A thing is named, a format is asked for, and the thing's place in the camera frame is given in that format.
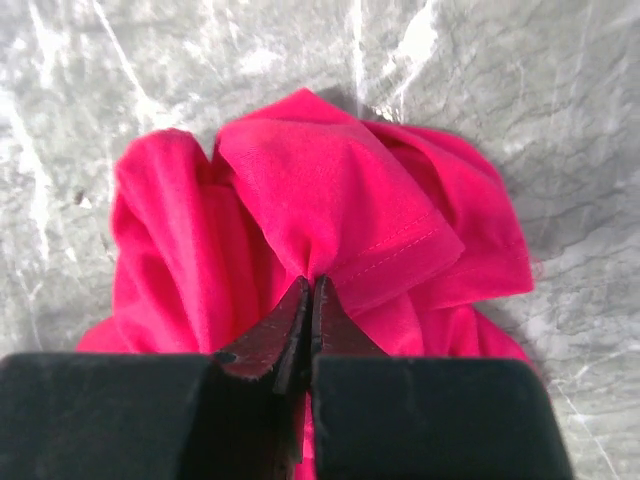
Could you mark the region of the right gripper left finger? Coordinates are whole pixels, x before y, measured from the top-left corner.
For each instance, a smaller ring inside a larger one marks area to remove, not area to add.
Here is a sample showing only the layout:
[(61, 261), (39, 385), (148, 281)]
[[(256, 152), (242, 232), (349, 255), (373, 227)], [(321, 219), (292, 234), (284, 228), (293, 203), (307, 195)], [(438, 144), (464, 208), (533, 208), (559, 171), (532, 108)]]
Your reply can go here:
[(310, 333), (311, 287), (299, 277), (266, 317), (216, 351), (213, 359), (230, 378), (287, 394), (309, 362)]

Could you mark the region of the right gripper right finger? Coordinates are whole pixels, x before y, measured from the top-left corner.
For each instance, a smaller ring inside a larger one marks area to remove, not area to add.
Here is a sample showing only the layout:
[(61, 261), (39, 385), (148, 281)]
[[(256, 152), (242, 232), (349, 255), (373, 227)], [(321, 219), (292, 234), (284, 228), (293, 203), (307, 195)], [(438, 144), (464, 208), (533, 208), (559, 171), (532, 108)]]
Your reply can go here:
[(327, 275), (315, 285), (310, 327), (310, 389), (315, 390), (319, 364), (334, 358), (338, 370), (356, 384), (375, 384), (376, 367), (388, 355), (352, 320), (337, 287)]

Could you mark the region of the magenta t shirt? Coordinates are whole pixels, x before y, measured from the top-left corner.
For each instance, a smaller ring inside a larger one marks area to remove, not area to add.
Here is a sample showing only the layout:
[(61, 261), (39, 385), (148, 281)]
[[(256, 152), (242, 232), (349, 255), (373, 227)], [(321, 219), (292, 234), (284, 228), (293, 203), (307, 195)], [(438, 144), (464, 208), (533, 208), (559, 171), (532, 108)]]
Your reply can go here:
[(300, 90), (223, 127), (131, 143), (115, 167), (113, 313), (86, 352), (210, 353), (297, 277), (328, 275), (384, 351), (525, 359), (475, 307), (534, 287), (503, 181), (443, 131)]

